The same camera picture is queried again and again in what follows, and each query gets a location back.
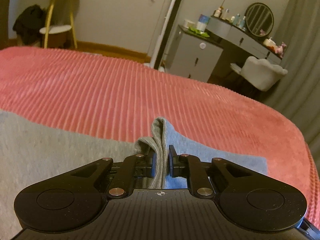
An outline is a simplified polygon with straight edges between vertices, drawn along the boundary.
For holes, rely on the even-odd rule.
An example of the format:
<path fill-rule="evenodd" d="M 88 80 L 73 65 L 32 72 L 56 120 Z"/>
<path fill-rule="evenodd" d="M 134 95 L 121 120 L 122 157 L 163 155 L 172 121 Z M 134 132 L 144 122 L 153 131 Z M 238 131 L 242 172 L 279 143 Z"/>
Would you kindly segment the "grey vanity desk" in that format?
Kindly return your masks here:
<path fill-rule="evenodd" d="M 275 53 L 267 49 L 254 38 L 250 37 L 243 30 L 237 26 L 229 24 L 227 21 L 211 17 L 206 30 L 259 59 L 267 59 L 272 64 L 277 65 L 280 65 L 281 63 L 281 58 L 279 58 Z"/>

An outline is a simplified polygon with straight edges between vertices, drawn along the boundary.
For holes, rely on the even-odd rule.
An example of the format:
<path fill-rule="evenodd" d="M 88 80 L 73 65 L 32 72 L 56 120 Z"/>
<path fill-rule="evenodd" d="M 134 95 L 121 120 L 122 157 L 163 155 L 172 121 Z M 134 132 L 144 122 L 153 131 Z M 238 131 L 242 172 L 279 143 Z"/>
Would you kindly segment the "grey drawer cabinet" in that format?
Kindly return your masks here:
<path fill-rule="evenodd" d="M 210 38 L 200 37 L 178 26 L 172 40 L 165 71 L 172 75 L 207 82 L 223 52 Z"/>

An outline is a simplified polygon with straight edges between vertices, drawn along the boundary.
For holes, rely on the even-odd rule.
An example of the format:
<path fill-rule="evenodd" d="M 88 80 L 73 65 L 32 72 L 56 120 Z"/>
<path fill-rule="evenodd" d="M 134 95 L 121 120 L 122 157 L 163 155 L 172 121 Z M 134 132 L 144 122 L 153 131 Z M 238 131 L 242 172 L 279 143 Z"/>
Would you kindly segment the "blue white tissue box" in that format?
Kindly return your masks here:
<path fill-rule="evenodd" d="M 196 29 L 199 30 L 199 31 L 205 31 L 209 21 L 210 21 L 210 17 L 209 16 L 201 14 L 199 16 L 198 22 L 196 24 Z"/>

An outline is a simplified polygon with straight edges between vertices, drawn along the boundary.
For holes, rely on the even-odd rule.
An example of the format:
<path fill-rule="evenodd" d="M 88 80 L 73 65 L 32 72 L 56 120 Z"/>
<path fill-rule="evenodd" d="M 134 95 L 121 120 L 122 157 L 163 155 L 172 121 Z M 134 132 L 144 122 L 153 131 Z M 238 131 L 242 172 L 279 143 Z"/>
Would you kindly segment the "white standing panel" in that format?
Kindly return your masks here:
<path fill-rule="evenodd" d="M 174 25 L 181 1 L 182 0 L 170 0 L 167 13 L 164 17 L 163 27 L 161 29 L 159 37 L 157 38 L 157 42 L 155 44 L 155 48 L 153 50 L 152 57 L 149 63 L 150 68 L 158 70 L 161 66 L 165 48 L 167 46 L 167 42 L 170 37 L 170 33 Z"/>

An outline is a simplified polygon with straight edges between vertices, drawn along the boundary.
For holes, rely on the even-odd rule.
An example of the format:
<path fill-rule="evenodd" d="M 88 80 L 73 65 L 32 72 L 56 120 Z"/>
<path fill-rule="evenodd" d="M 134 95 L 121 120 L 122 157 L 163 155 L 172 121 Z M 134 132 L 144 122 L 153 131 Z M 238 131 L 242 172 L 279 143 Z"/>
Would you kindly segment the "yellow legged side table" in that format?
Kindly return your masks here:
<path fill-rule="evenodd" d="M 48 48 L 49 36 L 70 32 L 73 47 L 78 48 L 74 23 L 74 2 L 76 0 L 49 0 L 47 16 L 40 34 L 44 35 L 43 48 Z"/>

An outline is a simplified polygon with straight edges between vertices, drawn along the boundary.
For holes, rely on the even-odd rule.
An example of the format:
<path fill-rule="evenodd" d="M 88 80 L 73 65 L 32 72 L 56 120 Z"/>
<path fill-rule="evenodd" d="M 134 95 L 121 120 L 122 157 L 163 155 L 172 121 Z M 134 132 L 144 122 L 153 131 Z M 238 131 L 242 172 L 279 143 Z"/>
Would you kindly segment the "grey pants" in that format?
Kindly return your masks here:
<path fill-rule="evenodd" d="M 11 239 L 21 230 L 13 204 L 22 189 L 104 157 L 121 162 L 129 155 L 154 150 L 158 158 L 156 176 L 141 182 L 142 187 L 154 189 L 183 189 L 187 185 L 184 178 L 169 175 L 169 146 L 174 146 L 179 154 L 195 155 L 201 161 L 210 162 L 219 157 L 267 174 L 265 158 L 207 147 L 178 133 L 163 117 L 153 120 L 147 130 L 151 135 L 136 142 L 98 139 L 1 111 L 1 239 Z"/>

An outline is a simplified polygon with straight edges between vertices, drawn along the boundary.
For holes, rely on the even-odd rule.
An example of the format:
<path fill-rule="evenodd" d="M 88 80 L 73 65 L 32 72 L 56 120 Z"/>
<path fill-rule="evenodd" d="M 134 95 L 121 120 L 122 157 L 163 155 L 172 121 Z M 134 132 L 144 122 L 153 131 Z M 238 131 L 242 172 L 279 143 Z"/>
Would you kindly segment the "pink ribbed bedspread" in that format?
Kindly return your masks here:
<path fill-rule="evenodd" d="M 319 226 L 319 177 L 285 116 L 221 86 L 141 63 L 62 49 L 1 51 L 1 109 L 49 127 L 133 142 L 157 117 L 206 146 L 266 158 L 268 174 L 303 192 Z"/>

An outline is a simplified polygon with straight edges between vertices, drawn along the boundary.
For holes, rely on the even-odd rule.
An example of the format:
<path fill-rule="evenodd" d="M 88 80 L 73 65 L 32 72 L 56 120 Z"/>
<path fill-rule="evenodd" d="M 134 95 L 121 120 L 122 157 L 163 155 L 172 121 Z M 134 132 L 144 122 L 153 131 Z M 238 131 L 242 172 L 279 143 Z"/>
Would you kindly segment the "white shell chair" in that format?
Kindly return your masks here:
<path fill-rule="evenodd" d="M 230 68 L 262 92 L 268 91 L 276 82 L 288 74 L 287 69 L 272 64 L 267 59 L 257 59 L 254 56 L 248 57 L 243 67 L 231 63 Z"/>

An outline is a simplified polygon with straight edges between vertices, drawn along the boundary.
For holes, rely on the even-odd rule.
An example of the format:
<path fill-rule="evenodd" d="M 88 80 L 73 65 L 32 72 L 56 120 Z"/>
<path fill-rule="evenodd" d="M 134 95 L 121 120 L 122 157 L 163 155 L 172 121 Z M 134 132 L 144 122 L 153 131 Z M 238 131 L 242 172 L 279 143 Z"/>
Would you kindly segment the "round black mirror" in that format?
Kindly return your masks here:
<path fill-rule="evenodd" d="M 264 3 L 253 3 L 245 11 L 247 30 L 256 37 L 269 35 L 274 27 L 274 15 Z"/>

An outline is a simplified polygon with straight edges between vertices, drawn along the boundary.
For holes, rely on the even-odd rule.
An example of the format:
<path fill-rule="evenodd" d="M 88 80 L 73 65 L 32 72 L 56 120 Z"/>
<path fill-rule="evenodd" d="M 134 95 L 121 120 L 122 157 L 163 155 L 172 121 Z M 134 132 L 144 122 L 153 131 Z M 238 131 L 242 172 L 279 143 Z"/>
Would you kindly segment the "black bag on floor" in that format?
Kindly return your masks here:
<path fill-rule="evenodd" d="M 12 30 L 21 38 L 24 45 L 31 45 L 41 38 L 40 29 L 44 27 L 46 10 L 38 4 L 27 7 L 19 16 Z"/>

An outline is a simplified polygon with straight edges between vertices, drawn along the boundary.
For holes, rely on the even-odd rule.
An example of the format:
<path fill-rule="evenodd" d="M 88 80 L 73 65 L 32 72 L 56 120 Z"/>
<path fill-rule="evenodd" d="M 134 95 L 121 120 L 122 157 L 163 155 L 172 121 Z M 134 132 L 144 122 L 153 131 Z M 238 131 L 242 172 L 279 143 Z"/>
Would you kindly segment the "grey curtain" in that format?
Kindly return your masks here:
<path fill-rule="evenodd" d="M 316 154 L 319 151 L 319 0 L 289 0 L 276 39 L 288 45 L 281 62 L 288 74 L 264 103 L 290 119 Z"/>

